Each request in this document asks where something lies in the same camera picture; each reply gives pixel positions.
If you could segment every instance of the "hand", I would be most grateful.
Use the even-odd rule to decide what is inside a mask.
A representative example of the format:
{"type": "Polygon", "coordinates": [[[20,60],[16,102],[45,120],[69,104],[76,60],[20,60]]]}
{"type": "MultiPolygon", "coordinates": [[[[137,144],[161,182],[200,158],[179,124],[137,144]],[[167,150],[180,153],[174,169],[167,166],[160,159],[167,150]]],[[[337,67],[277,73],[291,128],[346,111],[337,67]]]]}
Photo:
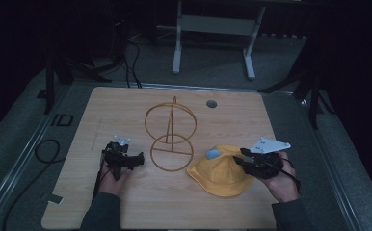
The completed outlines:
{"type": "Polygon", "coordinates": [[[110,193],[114,194],[117,197],[120,197],[120,192],[122,191],[123,185],[126,179],[131,174],[132,170],[128,169],[121,173],[120,179],[118,181],[115,180],[113,173],[107,167],[106,164],[102,167],[102,180],[99,183],[98,192],[99,193],[110,193]]]}
{"type": "MultiPolygon", "coordinates": [[[[278,152],[278,154],[281,158],[288,160],[286,152],[278,152]]],[[[287,161],[282,160],[282,162],[284,164],[282,169],[295,177],[295,169],[287,161]]],[[[273,178],[259,180],[264,183],[271,195],[280,203],[298,199],[297,185],[282,172],[273,178]]]]}

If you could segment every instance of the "white metal desk frame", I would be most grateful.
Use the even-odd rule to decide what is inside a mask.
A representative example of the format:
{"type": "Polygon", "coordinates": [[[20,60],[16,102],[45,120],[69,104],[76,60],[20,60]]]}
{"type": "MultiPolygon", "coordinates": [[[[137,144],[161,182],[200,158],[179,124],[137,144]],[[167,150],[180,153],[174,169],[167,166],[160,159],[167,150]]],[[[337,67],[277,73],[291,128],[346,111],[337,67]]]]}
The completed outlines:
{"type": "Polygon", "coordinates": [[[265,7],[261,7],[257,20],[207,17],[182,14],[182,1],[177,1],[177,26],[176,47],[173,58],[173,74],[180,70],[180,57],[182,54],[181,32],[196,31],[205,33],[221,33],[230,35],[250,36],[249,46],[243,49],[243,57],[246,64],[247,76],[254,79],[254,67],[252,65],[252,48],[258,35],[265,7]]]}

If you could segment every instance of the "dark sleeve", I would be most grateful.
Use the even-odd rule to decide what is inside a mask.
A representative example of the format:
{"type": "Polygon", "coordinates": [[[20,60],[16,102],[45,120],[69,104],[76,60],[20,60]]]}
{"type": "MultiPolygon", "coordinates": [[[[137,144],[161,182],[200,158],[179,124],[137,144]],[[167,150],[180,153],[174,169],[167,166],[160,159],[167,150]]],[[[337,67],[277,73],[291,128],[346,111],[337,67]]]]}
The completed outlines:
{"type": "Polygon", "coordinates": [[[81,223],[80,231],[87,230],[120,230],[120,198],[98,193],[81,223]]]}
{"type": "Polygon", "coordinates": [[[301,199],[273,204],[272,207],[278,231],[316,230],[306,214],[301,199]]]}

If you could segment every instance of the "gray carpet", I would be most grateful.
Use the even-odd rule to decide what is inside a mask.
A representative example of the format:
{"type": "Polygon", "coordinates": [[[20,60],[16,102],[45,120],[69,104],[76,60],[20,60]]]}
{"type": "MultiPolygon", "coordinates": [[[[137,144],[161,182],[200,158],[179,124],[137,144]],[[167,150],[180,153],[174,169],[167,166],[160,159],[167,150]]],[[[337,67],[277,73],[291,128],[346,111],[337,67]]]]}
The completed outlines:
{"type": "MultiPolygon", "coordinates": [[[[304,44],[304,40],[295,38],[259,38],[252,55],[257,78],[250,81],[245,77],[239,40],[233,42],[232,48],[212,44],[206,44],[209,47],[206,48],[202,44],[186,42],[178,75],[172,75],[174,49],[171,37],[164,37],[155,44],[141,43],[140,37],[133,40],[141,50],[135,70],[144,87],[153,88],[159,84],[172,88],[228,90],[257,90],[282,80],[304,44]]],[[[127,56],[130,63],[134,61],[134,46],[128,46],[127,56]]],[[[42,114],[45,102],[36,98],[38,91],[44,88],[44,75],[34,78],[0,124],[0,186],[20,153],[29,147],[26,144],[30,138],[38,133],[38,126],[44,124],[38,140],[56,139],[61,145],[59,158],[65,157],[92,88],[101,85],[125,87],[124,73],[123,67],[106,73],[105,77],[114,80],[112,84],[99,84],[76,73],[72,86],[57,85],[59,103],[51,115],[42,114]],[[55,114],[73,115],[71,126],[51,126],[55,114]]],[[[280,92],[265,94],[264,102],[277,139],[292,145],[290,159],[302,180],[302,196],[312,222],[318,230],[372,230],[372,184],[358,153],[338,118],[326,110],[318,115],[319,131],[310,127],[306,118],[307,106],[282,92],[294,88],[295,84],[280,92]]],[[[55,153],[55,146],[44,144],[39,152],[43,159],[49,160],[55,153]]],[[[0,212],[0,229],[16,197],[45,167],[34,155],[27,163],[12,195],[5,198],[7,203],[3,203],[0,212]]],[[[43,195],[52,192],[61,166],[61,163],[52,165],[15,204],[7,222],[8,230],[42,229],[40,219],[46,206],[43,195]]]]}

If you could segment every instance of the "table top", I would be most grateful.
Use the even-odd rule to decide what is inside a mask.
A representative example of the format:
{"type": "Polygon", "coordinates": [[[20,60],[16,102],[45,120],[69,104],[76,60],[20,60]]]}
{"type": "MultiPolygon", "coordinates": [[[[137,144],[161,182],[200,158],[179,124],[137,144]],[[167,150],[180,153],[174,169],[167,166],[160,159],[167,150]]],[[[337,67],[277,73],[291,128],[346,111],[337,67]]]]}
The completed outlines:
{"type": "MultiPolygon", "coordinates": [[[[185,168],[169,172],[152,162],[155,139],[146,125],[153,136],[165,135],[170,108],[153,110],[145,125],[146,112],[174,97],[196,117],[196,132],[189,139],[194,160],[217,144],[250,148],[261,137],[275,138],[261,95],[255,92],[95,88],[53,192],[64,200],[48,203],[42,226],[79,228],[91,205],[101,151],[118,135],[131,139],[128,155],[145,153],[145,164],[135,167],[122,192],[122,229],[274,228],[271,204],[276,200],[259,181],[240,195],[218,197],[206,192],[185,168]],[[217,107],[208,107],[209,100],[217,107]]],[[[174,108],[174,132],[188,137],[193,127],[193,118],[174,108]]],[[[168,160],[160,163],[184,165],[168,160]]]]}

